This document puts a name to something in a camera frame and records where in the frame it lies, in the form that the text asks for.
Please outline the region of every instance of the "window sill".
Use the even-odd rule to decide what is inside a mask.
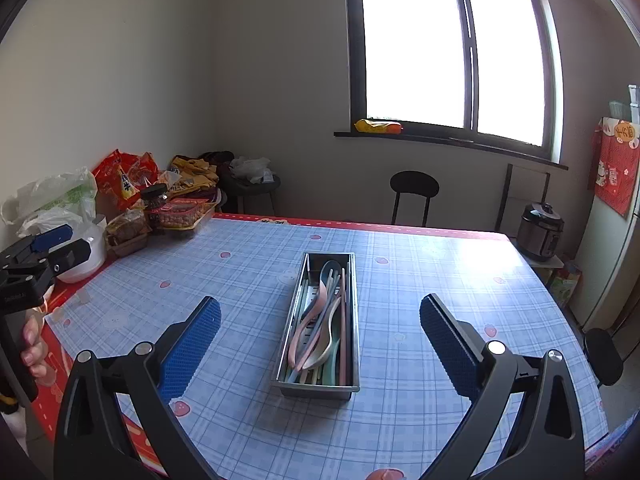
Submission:
[[[459,148],[471,148],[473,150],[481,150],[483,152],[500,153],[501,155],[514,156],[516,158],[523,158],[530,160],[531,162],[537,162],[544,164],[545,166],[552,166],[553,168],[559,168],[560,170],[568,170],[569,167],[564,164],[557,164],[541,158],[538,156],[527,155],[525,153],[514,152],[512,150],[506,150],[504,148],[496,148],[495,146],[488,146],[486,144],[479,144],[472,140],[451,139],[445,137],[428,137],[418,136],[411,134],[364,134],[361,132],[334,132],[334,137],[373,137],[382,139],[395,139],[395,140],[412,140],[414,142],[428,142],[430,144],[445,144],[447,146],[458,146]]]

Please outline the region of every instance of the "blue gripper pad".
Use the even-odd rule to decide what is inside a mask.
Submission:
[[[456,393],[474,402],[480,394],[478,377],[482,355],[436,294],[423,298],[420,325]]]
[[[220,329],[220,304],[206,296],[189,318],[171,325],[182,333],[160,363],[158,392],[164,402],[184,394],[207,348]]]

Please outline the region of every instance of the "blue plaid tablecloth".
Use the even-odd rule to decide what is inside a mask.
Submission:
[[[356,254],[359,393],[349,402],[289,399],[271,370],[305,252]],[[514,353],[562,351],[585,446],[607,432],[590,367],[535,273],[507,240],[212,219],[188,241],[154,238],[86,284],[47,321],[65,350],[128,353],[216,298],[222,326],[172,409],[229,480],[364,480],[395,467],[419,478],[470,403],[457,395],[418,308],[436,292],[454,316]],[[511,396],[478,470],[497,460],[520,396]],[[123,412],[138,421],[127,396]]]

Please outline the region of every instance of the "window pane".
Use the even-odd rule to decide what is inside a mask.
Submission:
[[[531,0],[471,0],[478,42],[478,130],[542,145],[545,78]]]
[[[457,0],[363,0],[367,116],[464,125]]]

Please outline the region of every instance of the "black stool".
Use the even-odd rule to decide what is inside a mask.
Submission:
[[[234,177],[230,173],[223,173],[220,175],[220,182],[218,183],[220,189],[228,196],[235,196],[238,200],[238,213],[244,214],[244,197],[252,195],[262,195],[269,193],[271,199],[271,209],[273,209],[273,215],[276,216],[276,208],[274,206],[274,191],[280,187],[280,179],[274,174],[273,182],[265,182],[262,184],[252,184],[248,180],[240,180]]]
[[[598,387],[613,386],[622,377],[624,361],[613,344],[609,332],[592,328],[584,335],[584,354],[598,380]]]
[[[411,193],[427,199],[427,203],[424,205],[424,216],[422,217],[422,227],[425,227],[425,225],[427,225],[427,215],[429,214],[429,202],[440,191],[438,181],[431,175],[421,173],[420,171],[401,171],[391,177],[389,185],[391,189],[396,192],[396,204],[394,205],[394,215],[391,219],[391,225],[396,225],[400,194]]]

